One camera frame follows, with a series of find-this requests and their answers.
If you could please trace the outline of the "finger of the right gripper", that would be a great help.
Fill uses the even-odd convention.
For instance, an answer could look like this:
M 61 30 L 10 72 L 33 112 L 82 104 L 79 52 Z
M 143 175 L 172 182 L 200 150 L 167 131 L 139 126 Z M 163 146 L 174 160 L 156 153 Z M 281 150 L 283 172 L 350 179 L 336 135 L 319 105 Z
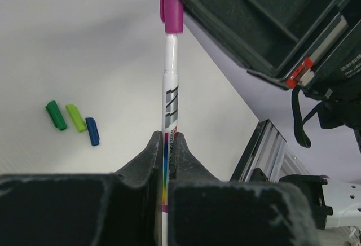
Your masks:
M 238 65 L 281 81 L 312 54 L 332 0 L 181 0 Z

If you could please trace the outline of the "magenta pen cap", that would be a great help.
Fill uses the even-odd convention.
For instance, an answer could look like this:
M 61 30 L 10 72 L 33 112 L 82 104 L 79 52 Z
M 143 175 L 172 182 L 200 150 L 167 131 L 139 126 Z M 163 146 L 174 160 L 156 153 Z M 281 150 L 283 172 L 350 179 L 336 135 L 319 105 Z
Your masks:
M 159 0 L 160 18 L 165 26 L 165 33 L 183 33 L 183 4 L 179 0 Z

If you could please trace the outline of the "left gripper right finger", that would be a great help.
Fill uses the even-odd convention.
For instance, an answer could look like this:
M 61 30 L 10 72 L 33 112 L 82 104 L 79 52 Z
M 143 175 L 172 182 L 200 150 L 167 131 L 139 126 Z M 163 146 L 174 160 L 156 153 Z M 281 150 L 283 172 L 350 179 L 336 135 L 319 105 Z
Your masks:
M 175 137 L 169 245 L 319 245 L 311 209 L 290 183 L 222 182 Z

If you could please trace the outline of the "magenta marker pen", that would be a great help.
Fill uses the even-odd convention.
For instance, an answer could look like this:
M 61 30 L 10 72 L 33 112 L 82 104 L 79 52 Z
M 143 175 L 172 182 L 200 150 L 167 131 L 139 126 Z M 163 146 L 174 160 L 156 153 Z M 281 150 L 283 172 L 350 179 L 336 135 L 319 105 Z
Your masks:
M 165 40 L 165 61 L 162 79 L 162 245 L 168 245 L 169 165 L 178 126 L 178 94 L 178 35 L 167 34 Z

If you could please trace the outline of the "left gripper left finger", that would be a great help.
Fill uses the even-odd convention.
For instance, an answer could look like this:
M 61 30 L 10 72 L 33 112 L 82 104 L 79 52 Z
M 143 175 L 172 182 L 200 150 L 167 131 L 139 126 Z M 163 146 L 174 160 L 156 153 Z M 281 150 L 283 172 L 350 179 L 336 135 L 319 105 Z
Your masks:
M 162 135 L 103 174 L 1 176 L 2 245 L 160 245 Z

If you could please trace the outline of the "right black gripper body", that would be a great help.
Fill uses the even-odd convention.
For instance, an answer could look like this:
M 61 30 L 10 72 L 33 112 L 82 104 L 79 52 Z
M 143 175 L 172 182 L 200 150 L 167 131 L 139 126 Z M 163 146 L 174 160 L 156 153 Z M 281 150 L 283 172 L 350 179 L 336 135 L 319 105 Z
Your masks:
M 307 0 L 292 27 L 302 43 L 285 87 L 316 99 L 351 92 L 360 81 L 360 0 Z

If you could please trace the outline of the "dark green pen cap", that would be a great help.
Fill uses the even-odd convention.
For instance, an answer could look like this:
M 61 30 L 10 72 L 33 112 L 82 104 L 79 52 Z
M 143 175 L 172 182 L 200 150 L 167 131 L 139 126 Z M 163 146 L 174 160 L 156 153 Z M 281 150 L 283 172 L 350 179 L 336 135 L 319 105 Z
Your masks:
M 61 110 L 55 100 L 48 102 L 45 106 L 53 125 L 60 131 L 68 128 L 67 123 L 61 113 Z

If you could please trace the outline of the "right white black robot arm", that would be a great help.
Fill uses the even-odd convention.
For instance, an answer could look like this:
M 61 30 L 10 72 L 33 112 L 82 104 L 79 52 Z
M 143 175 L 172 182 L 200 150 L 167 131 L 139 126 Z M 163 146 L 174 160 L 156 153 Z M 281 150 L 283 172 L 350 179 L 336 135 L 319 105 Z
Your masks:
M 360 0 L 180 0 L 186 24 L 309 171 L 360 182 Z

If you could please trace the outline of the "light green pen cap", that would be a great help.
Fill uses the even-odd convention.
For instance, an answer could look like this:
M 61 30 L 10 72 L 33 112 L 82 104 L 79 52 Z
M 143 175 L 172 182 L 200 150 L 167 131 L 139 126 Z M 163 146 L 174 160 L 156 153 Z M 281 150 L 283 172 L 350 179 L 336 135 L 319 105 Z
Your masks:
M 72 103 L 67 104 L 65 106 L 65 108 L 66 108 L 75 128 L 77 129 L 77 131 L 79 133 L 85 131 L 86 130 L 85 121 L 82 118 L 78 108 Z

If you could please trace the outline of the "aluminium extrusion frame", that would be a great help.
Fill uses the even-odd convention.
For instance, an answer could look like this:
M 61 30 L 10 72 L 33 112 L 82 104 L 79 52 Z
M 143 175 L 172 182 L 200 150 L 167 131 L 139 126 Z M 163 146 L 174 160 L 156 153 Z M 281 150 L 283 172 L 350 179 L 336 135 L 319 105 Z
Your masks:
M 231 180 L 297 186 L 309 202 L 322 245 L 360 245 L 360 183 L 311 175 L 271 121 L 256 126 Z

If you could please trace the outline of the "blue pen cap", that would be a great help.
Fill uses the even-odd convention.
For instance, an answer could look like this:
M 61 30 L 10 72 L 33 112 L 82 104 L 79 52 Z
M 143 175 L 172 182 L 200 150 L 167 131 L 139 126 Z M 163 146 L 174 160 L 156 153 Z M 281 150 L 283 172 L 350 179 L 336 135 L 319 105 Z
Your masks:
M 93 147 L 98 146 L 100 144 L 100 136 L 98 132 L 98 127 L 96 125 L 96 121 L 92 117 L 87 117 L 85 118 L 85 123 L 91 145 Z

